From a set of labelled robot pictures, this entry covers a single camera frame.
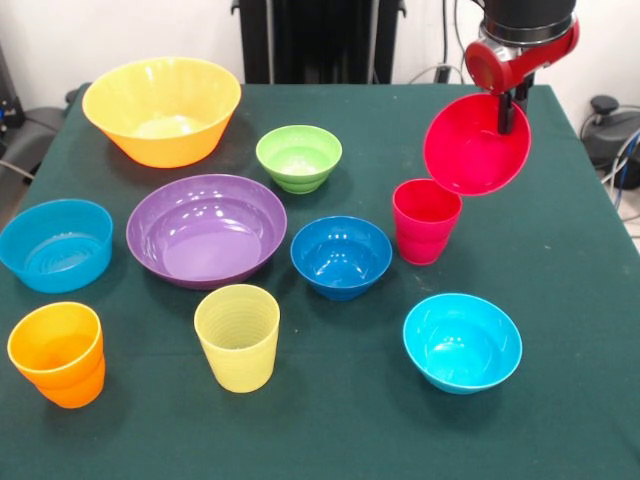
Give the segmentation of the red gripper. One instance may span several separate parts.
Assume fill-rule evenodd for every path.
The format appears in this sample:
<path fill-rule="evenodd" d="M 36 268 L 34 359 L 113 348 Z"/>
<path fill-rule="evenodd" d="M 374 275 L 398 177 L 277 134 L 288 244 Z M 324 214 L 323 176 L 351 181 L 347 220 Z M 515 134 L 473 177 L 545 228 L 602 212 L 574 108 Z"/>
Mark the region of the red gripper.
<path fill-rule="evenodd" d="M 465 63 L 475 84 L 499 95 L 499 134 L 513 129 L 512 94 L 516 87 L 516 104 L 527 112 L 529 78 L 571 53 L 580 35 L 579 21 L 568 17 L 549 27 L 517 31 L 486 20 L 480 36 L 466 49 Z"/>

